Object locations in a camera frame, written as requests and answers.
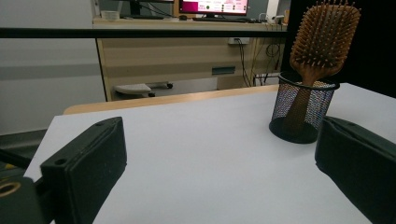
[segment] desktop surface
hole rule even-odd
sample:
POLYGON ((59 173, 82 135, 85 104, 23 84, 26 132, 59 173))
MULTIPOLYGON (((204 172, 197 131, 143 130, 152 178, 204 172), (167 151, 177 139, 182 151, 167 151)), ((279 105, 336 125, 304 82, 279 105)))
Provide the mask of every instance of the desktop surface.
MULTIPOLYGON (((276 91, 55 117, 25 176, 93 123, 121 116, 128 164, 94 223, 370 223, 315 164, 316 143, 271 134, 276 91)), ((342 84, 329 116, 396 142, 396 101, 342 84)))

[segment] white wall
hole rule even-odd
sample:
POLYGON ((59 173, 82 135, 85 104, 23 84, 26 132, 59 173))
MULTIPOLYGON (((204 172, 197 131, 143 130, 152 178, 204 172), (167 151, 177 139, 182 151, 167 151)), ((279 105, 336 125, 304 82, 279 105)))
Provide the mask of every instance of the white wall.
MULTIPOLYGON (((0 27, 92 28, 91 0, 1 0, 0 15, 0 27)), ((0 38, 0 135, 47 129, 71 105, 104 101, 94 39, 0 38)))

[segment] black mesh cup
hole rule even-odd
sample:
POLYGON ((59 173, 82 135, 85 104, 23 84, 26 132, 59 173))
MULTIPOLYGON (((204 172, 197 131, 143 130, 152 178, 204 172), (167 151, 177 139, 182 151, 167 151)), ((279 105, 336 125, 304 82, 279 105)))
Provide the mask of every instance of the black mesh cup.
POLYGON ((340 84, 327 79, 316 81, 312 87, 301 83, 298 73, 279 75, 279 90, 269 128, 283 140, 308 144, 317 141, 320 124, 340 84))

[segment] hairbrush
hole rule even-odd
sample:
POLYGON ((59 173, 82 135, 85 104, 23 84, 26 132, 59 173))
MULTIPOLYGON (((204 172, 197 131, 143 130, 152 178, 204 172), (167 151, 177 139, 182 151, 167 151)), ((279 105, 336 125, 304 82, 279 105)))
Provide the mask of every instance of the hairbrush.
MULTIPOLYGON (((290 54, 290 66, 302 77, 302 85, 313 87, 342 69, 361 17, 354 4, 324 0, 305 12, 290 54)), ((301 132, 309 97, 309 89, 297 93, 284 120, 285 133, 301 132)))

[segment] wall socket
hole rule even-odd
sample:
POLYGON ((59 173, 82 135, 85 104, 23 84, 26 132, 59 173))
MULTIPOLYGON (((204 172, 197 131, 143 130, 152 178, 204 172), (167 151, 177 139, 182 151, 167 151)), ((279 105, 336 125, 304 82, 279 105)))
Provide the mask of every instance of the wall socket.
POLYGON ((248 44, 250 40, 249 37, 230 37, 228 39, 228 44, 239 44, 240 42, 237 39, 240 39, 242 44, 248 44))

